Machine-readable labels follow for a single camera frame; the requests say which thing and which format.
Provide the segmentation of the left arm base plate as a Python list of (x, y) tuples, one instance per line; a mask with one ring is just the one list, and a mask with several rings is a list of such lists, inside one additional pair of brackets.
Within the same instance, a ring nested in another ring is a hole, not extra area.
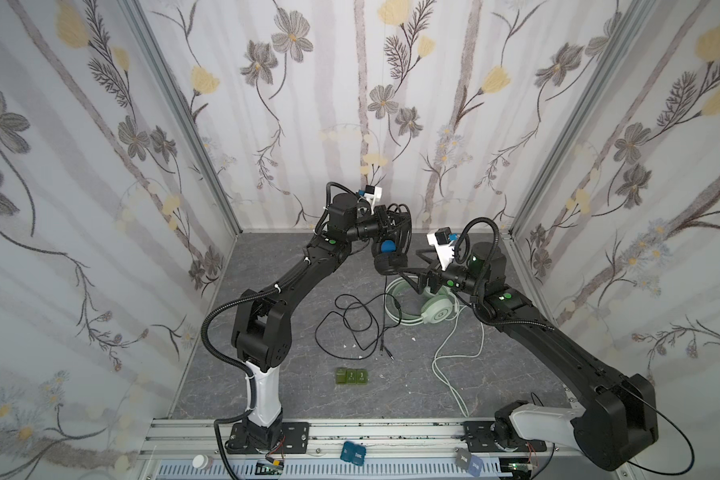
[(224, 442), (228, 454), (305, 454), (309, 422), (284, 422), (264, 428), (251, 422), (237, 423)]

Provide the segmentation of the black blue headphones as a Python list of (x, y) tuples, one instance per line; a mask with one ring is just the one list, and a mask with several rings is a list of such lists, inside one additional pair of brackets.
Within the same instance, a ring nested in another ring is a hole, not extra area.
[(374, 268), (381, 275), (395, 275), (408, 267), (412, 239), (410, 209), (406, 204), (379, 205), (374, 217), (378, 225), (372, 237)]

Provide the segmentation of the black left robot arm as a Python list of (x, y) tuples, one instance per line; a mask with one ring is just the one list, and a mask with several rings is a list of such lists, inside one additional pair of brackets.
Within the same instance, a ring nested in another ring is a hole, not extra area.
[[(215, 308), (201, 326), (206, 350), (245, 374), (247, 407), (232, 422), (248, 445), (258, 450), (274, 449), (282, 437), (279, 367), (290, 351), (291, 317), (301, 301), (352, 255), (356, 242), (369, 244), (381, 275), (395, 275), (407, 265), (412, 235), (407, 205), (381, 204), (381, 190), (373, 186), (353, 191), (330, 182), (326, 189), (326, 204), (301, 260), (266, 288), (247, 290)], [(215, 318), (230, 309), (236, 312), (231, 335), (234, 356), (219, 351), (208, 335)]]

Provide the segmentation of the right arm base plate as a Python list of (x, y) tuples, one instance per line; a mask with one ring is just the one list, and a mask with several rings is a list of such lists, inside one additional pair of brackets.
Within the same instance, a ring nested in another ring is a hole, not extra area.
[(470, 453), (544, 453), (549, 450), (543, 441), (500, 437), (492, 420), (465, 421), (462, 427), (461, 440)]

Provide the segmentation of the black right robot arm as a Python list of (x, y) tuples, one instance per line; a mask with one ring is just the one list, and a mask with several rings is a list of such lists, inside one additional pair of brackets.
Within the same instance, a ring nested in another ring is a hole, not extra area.
[(428, 234), (428, 262), (417, 286), (449, 288), (465, 296), (477, 320), (518, 342), (574, 394), (577, 406), (543, 407), (516, 401), (494, 415), (493, 439), (512, 449), (528, 441), (574, 448), (598, 468), (614, 471), (659, 439), (664, 419), (653, 385), (642, 375), (627, 376), (598, 359), (547, 320), (532, 301), (506, 282), (499, 266), (499, 236), (471, 244), (469, 232), (479, 224), (497, 231), (487, 217), (471, 220), (455, 234), (440, 228)]

